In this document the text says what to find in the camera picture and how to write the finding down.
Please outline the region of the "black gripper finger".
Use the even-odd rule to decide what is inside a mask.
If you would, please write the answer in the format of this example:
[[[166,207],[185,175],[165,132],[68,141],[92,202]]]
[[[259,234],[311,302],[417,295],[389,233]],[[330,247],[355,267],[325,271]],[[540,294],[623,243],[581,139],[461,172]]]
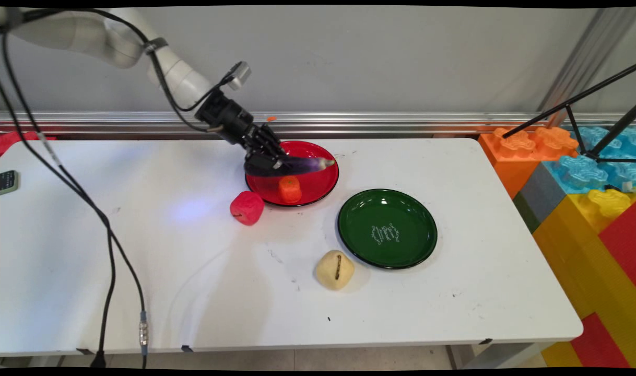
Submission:
[[[278,169],[282,165],[283,162],[278,156],[258,150],[249,150],[244,162],[245,169]]]
[[[280,158],[286,155],[285,150],[281,146],[281,140],[270,127],[268,127],[268,154],[272,158]]]

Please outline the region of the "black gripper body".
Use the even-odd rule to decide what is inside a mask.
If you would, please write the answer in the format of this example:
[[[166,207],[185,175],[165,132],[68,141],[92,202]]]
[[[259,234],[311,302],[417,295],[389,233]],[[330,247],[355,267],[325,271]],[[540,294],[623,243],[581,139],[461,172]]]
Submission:
[[[247,152],[258,150],[268,153],[270,126],[255,124],[253,115],[222,91],[214,91],[207,96],[196,110],[195,118],[208,124],[209,131],[214,131],[232,145],[239,145]]]

